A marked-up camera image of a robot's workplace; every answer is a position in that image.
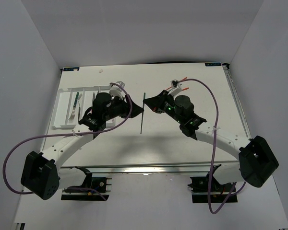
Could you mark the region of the green chopstick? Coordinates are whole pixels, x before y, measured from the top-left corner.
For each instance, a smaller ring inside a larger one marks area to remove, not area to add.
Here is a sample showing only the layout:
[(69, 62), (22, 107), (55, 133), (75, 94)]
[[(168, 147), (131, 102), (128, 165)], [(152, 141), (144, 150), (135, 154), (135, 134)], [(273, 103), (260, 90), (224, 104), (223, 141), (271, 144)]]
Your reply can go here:
[(145, 107), (145, 104), (144, 104), (144, 99), (146, 97), (146, 92), (144, 92), (143, 94), (143, 103), (142, 103), (142, 116), (141, 116), (141, 127), (140, 127), (140, 135), (142, 134), (142, 131), (143, 131), (143, 121), (144, 121), (144, 107)]

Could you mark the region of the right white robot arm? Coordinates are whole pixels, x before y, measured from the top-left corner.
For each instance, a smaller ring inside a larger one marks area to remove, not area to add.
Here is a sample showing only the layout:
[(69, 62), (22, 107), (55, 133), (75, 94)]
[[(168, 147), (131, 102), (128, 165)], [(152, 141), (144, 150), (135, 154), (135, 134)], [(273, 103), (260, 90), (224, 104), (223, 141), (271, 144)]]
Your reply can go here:
[(166, 113), (180, 125), (182, 133), (197, 141), (211, 144), (238, 160), (233, 165), (213, 166), (207, 179), (208, 187), (220, 190), (224, 184), (246, 182), (254, 187), (262, 187), (266, 180), (279, 167), (267, 141), (261, 137), (240, 137), (207, 122), (194, 112), (190, 98), (181, 95), (181, 83), (171, 82), (171, 90), (163, 90), (159, 95), (146, 98), (143, 103), (155, 113)]

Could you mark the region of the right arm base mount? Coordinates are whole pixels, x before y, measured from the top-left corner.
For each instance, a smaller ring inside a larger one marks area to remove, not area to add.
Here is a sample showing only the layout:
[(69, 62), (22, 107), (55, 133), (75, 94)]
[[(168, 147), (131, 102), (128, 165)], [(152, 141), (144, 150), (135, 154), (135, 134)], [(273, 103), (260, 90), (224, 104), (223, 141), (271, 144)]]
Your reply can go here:
[[(191, 177), (191, 182), (188, 187), (192, 193), (192, 202), (194, 204), (207, 204), (208, 203), (208, 176), (204, 177)], [(211, 186), (211, 203), (222, 203), (230, 189), (232, 188), (231, 183), (220, 185), (217, 182), (212, 181)]]

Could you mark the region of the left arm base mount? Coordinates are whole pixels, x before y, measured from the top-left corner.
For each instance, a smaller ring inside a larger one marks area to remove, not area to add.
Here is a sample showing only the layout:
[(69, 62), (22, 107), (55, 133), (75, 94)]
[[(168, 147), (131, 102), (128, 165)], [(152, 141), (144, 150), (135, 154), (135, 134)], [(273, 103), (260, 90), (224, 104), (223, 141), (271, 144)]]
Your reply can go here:
[(81, 185), (64, 188), (61, 195), (63, 201), (107, 201), (112, 187), (112, 178), (96, 177), (84, 167), (75, 167), (85, 175)]

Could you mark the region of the green handled fork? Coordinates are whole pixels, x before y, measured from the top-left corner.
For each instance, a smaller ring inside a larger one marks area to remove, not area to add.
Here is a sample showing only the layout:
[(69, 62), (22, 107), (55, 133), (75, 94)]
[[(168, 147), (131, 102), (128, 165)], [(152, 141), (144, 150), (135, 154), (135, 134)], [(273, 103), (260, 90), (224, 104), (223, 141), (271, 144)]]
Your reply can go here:
[(75, 117), (75, 110), (76, 110), (76, 106), (77, 106), (77, 103), (78, 103), (78, 100), (80, 99), (81, 97), (81, 94), (79, 92), (77, 92), (76, 94), (76, 97), (74, 99), (74, 103), (73, 103), (73, 107), (72, 107), (72, 112), (70, 114), (70, 117), (68, 119), (68, 121), (72, 121)]

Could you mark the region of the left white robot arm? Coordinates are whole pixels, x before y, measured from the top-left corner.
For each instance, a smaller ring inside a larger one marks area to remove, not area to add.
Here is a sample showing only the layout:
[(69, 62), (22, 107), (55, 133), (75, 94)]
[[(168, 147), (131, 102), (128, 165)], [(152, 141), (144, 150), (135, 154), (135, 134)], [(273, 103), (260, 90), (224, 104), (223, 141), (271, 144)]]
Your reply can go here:
[(122, 96), (123, 91), (118, 83), (111, 84), (109, 92), (96, 95), (71, 133), (40, 153), (29, 153), (25, 159), (21, 184), (43, 200), (51, 198), (59, 189), (91, 189), (92, 173), (88, 169), (79, 166), (63, 169), (62, 165), (84, 145), (106, 131), (107, 121), (116, 117), (126, 121), (144, 111), (128, 94)]

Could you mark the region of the black handled fork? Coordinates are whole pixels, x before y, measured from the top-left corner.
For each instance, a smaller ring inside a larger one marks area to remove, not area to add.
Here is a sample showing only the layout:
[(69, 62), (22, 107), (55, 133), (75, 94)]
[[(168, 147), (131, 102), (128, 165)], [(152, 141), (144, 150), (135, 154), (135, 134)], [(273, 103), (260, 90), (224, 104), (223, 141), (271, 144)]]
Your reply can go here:
[(77, 117), (78, 122), (80, 121), (80, 119), (81, 119), (81, 106), (79, 105), (78, 106), (78, 117)]

